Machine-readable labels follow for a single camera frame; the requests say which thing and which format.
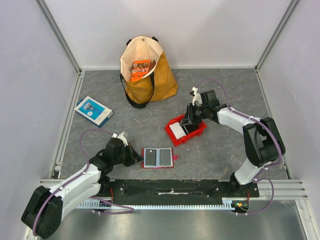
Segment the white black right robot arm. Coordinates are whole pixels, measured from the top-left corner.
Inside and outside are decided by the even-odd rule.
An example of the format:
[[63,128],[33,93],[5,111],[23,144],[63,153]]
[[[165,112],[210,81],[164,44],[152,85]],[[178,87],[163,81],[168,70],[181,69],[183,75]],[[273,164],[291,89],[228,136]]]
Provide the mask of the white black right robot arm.
[[214,90],[200,93],[193,87],[190,95],[193,99],[187,105],[181,126],[210,120],[243,136],[246,159],[230,176],[229,191],[233,196],[242,196],[262,170],[282,162],[286,148],[273,118],[249,116],[228,104],[220,104]]

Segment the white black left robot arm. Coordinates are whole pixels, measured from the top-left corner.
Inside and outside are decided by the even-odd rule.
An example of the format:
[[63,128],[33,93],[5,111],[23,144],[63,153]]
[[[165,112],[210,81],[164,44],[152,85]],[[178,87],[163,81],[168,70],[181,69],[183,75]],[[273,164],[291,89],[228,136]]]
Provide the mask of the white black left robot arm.
[[63,219],[83,201],[106,196],[110,191],[108,174],[114,166],[130,167],[143,158],[123,137],[112,137],[105,148],[90,158],[78,172],[51,186],[37,187],[32,193],[21,221],[35,237],[49,238]]

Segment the red leather card holder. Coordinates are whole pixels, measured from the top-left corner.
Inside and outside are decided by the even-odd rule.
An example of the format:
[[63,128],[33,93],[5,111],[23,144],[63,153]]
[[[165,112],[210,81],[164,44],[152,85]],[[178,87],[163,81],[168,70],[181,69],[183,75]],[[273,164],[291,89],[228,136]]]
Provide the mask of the red leather card holder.
[[[156,149],[157,150],[157,161],[155,167],[145,167],[144,153],[145,149]],[[175,161],[179,158],[178,154],[174,154],[174,150],[171,147],[162,148],[143,148],[141,150],[143,161],[141,167],[143,169],[171,169],[174,167]]]

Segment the black credit card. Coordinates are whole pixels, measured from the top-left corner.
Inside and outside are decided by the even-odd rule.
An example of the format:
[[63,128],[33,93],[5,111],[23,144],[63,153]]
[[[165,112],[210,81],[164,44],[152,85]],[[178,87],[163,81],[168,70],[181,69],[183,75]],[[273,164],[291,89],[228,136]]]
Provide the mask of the black credit card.
[[157,165],[157,150],[155,148],[144,149],[144,166],[155,167]]

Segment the red plastic bin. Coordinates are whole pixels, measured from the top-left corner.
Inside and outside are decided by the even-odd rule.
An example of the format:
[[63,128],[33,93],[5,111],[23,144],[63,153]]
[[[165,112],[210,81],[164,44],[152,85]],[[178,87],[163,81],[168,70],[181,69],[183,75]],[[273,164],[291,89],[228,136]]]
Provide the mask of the red plastic bin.
[[183,127],[183,130],[186,133],[185,137],[182,137],[181,139],[177,140],[175,136],[173,135],[172,131],[169,128],[169,125],[179,122],[182,120],[184,114],[179,115],[178,117],[173,118],[169,121],[169,123],[164,127],[165,132],[169,136],[170,140],[172,141],[173,145],[175,147],[185,144],[189,140],[191,140],[194,137],[201,136],[204,132],[204,130],[207,128],[207,125],[202,121],[199,125],[181,125]]

